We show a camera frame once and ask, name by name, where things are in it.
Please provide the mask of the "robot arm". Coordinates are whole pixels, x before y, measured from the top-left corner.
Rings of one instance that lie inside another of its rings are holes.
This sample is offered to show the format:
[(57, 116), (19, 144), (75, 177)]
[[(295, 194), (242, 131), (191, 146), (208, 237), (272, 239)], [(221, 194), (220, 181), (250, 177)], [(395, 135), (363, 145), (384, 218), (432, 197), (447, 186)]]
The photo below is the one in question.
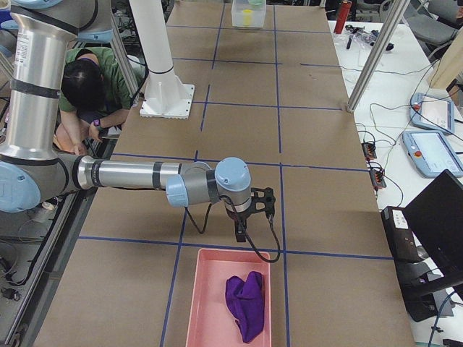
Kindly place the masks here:
[(1, 210), (18, 213), (64, 193), (92, 187), (164, 190), (169, 203), (189, 207), (223, 202), (235, 237), (248, 240), (255, 202), (250, 172), (239, 158), (215, 168), (197, 163), (103, 160), (53, 149), (65, 52), (80, 33), (110, 23), (107, 1), (13, 1), (18, 25), (5, 141), (1, 144)]

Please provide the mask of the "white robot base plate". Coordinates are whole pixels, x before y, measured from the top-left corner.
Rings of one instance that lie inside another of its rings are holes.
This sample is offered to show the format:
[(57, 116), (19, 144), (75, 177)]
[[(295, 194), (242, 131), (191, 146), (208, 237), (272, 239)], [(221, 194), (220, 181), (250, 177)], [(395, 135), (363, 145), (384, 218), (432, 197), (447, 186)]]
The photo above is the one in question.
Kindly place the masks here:
[(188, 118), (195, 86), (182, 83), (174, 70), (161, 2), (139, 0), (129, 4), (148, 73), (140, 115)]

